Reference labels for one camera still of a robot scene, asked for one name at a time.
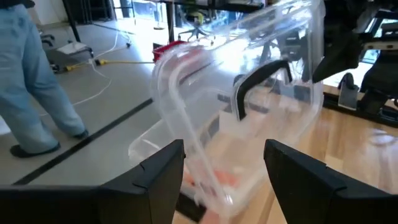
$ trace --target white cable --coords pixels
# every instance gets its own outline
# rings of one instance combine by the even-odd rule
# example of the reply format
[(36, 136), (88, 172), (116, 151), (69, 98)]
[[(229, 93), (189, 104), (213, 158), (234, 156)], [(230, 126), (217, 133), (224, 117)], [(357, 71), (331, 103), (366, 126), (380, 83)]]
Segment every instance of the white cable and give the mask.
[(127, 31), (124, 31), (124, 33), (125, 33), (125, 35), (123, 35), (123, 33), (122, 33), (122, 36), (128, 40), (128, 43), (130, 43), (130, 44), (131, 44), (132, 40), (131, 40), (131, 37), (130, 37), (130, 35), (129, 35), (129, 34), (127, 34)]
[(94, 57), (94, 58), (98, 58), (98, 57), (100, 57), (100, 56), (102, 56), (102, 55), (104, 55), (104, 54), (107, 54), (107, 53), (111, 52), (112, 50), (114, 50), (115, 47), (116, 47), (117, 44), (118, 44), (118, 37), (119, 37), (119, 32), (116, 32), (116, 38), (114, 39), (114, 45), (113, 45), (113, 47), (112, 47), (111, 49), (109, 49), (109, 50), (107, 50), (107, 51), (105, 51), (105, 52), (103, 52), (103, 53), (97, 55), (97, 56)]
[[(95, 94), (95, 95), (93, 95), (93, 96), (91, 96), (91, 97), (89, 97), (89, 98), (86, 98), (86, 99), (84, 99), (84, 100), (78, 101), (78, 102), (72, 104), (73, 106), (82, 104), (82, 103), (84, 103), (84, 102), (87, 102), (87, 101), (89, 101), (89, 100), (92, 100), (92, 99), (96, 98), (97, 96), (100, 96), (100, 95), (101, 95), (106, 89), (108, 89), (108, 88), (111, 86), (111, 84), (112, 84), (112, 78), (107, 77), (106, 75), (102, 74), (102, 73), (99, 72), (97, 69), (95, 69), (95, 66), (94, 66), (94, 63), (93, 63), (92, 60), (90, 60), (89, 63), (90, 63), (91, 66), (93, 67), (93, 70), (94, 70), (95, 73), (97, 73), (98, 75), (100, 75), (100, 76), (104, 77), (105, 79), (109, 80), (109, 82), (108, 82), (108, 84), (107, 84), (102, 90), (100, 90), (97, 94)], [(40, 116), (46, 116), (46, 115), (48, 115), (48, 113), (40, 114)]]

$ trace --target plastic container lid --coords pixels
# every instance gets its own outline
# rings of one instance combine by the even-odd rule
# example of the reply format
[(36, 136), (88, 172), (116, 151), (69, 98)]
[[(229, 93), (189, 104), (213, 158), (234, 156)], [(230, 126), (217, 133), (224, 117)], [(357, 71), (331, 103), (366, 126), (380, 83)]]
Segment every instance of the plastic container lid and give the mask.
[(191, 196), (239, 212), (267, 177), (265, 140), (294, 146), (322, 107), (311, 74), (324, 15), (323, 1), (282, 1), (164, 54), (151, 83), (162, 121), (133, 142), (132, 160), (183, 139)]

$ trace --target black stand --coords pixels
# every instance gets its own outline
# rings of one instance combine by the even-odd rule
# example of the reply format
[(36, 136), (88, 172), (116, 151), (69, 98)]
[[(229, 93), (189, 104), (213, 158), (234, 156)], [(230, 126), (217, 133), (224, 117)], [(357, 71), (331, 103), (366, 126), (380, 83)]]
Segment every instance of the black stand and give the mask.
[(76, 22), (72, 16), (72, 13), (70, 12), (70, 6), (68, 3), (68, 0), (62, 0), (62, 3), (63, 3), (63, 6), (65, 7), (65, 11), (68, 16), (68, 22), (69, 22), (70, 27), (72, 28), (73, 35), (75, 36), (75, 39), (77, 42), (81, 42), (79, 32), (77, 31), (77, 28), (76, 28)]
[(80, 0), (80, 7), (83, 14), (83, 23), (92, 24), (93, 16), (91, 15), (91, 4), (89, 0)]
[(167, 13), (167, 27), (169, 30), (169, 43), (174, 41), (174, 15), (173, 15), (174, 5), (171, 2), (166, 3), (166, 13)]

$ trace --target gray floor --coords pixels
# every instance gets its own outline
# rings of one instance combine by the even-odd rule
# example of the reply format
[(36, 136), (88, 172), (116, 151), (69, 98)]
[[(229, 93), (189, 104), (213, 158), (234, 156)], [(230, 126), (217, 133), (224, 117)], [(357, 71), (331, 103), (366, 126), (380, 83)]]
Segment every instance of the gray floor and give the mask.
[[(82, 42), (89, 44), (96, 54), (104, 52), (114, 45), (116, 31), (97, 26), (81, 26), (78, 30)], [(61, 46), (65, 44), (68, 39), (73, 38), (72, 33), (68, 29), (58, 28), (45, 31), (55, 35), (57, 46)], [(108, 60), (151, 61), (152, 42), (134, 36), (132, 36), (131, 39), (132, 47), (130, 49), (119, 50), (100, 58)], [(126, 40), (119, 36), (118, 46), (123, 46), (125, 43)], [(88, 54), (85, 55), (83, 53), (82, 55), (74, 57), (73, 60), (84, 61), (88, 58)], [(76, 111), (80, 114), (91, 133), (95, 133), (122, 114), (150, 98), (149, 81), (152, 68), (153, 65), (151, 64), (111, 64), (97, 67), (100, 73), (112, 79), (111, 85), (98, 97), (75, 106)], [(61, 86), (63, 86), (68, 93), (72, 103), (82, 101), (99, 93), (109, 83), (108, 79), (98, 75), (91, 66), (57, 75), (57, 77)], [(45, 113), (36, 102), (33, 102), (33, 104), (41, 114)], [(79, 180), (78, 177), (80, 174), (83, 175), (81, 180), (82, 183), (85, 183), (84, 174), (86, 174), (86, 172), (83, 170), (96, 170), (95, 167), (107, 164), (106, 160), (108, 158), (110, 159), (108, 167), (113, 167), (114, 170), (105, 172), (105, 179), (103, 179), (100, 178), (102, 173), (101, 170), (97, 168), (97, 175), (99, 176), (95, 177), (95, 182), (106, 181), (110, 173), (117, 175), (116, 173), (120, 170), (124, 170), (128, 164), (123, 163), (124, 161), (116, 162), (114, 159), (112, 160), (113, 156), (123, 155), (123, 152), (127, 151), (125, 144), (128, 146), (138, 135), (146, 131), (159, 119), (155, 109), (152, 107), (146, 109), (146, 112), (142, 112), (136, 117), (137, 118), (134, 117), (126, 121), (120, 128), (108, 133), (106, 137), (103, 136), (104, 139), (97, 140), (98, 142), (96, 142), (96, 144), (89, 145), (87, 151), (86, 149), (82, 150), (82, 154), (86, 156), (82, 157), (80, 162), (68, 162), (61, 166), (66, 167), (58, 168), (61, 169), (61, 171), (49, 172), (43, 176), (42, 179), (36, 180), (35, 183), (40, 184), (40, 180), (42, 180), (42, 184), (79, 184), (76, 181)], [(9, 148), (17, 144), (16, 140), (11, 133), (1, 135), (0, 184), (14, 183), (78, 143), (76, 140), (68, 138), (61, 133), (48, 115), (43, 116), (42, 119), (59, 139), (62, 149), (53, 154), (37, 158), (24, 160), (16, 159), (9, 153)], [(99, 157), (104, 160), (99, 160), (98, 164), (87, 163), (90, 161), (93, 162), (95, 158)], [(60, 174), (68, 171), (68, 176), (62, 178), (62, 182), (59, 181), (58, 177), (63, 177)]]

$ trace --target blue jeans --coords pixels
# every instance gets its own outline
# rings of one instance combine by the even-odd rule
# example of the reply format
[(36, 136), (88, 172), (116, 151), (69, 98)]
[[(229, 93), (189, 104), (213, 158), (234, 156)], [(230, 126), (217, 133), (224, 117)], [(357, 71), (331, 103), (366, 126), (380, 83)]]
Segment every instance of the blue jeans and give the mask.
[(0, 9), (0, 115), (26, 152), (44, 152), (58, 144), (32, 107), (31, 94), (64, 133), (85, 126), (58, 84), (27, 9)]

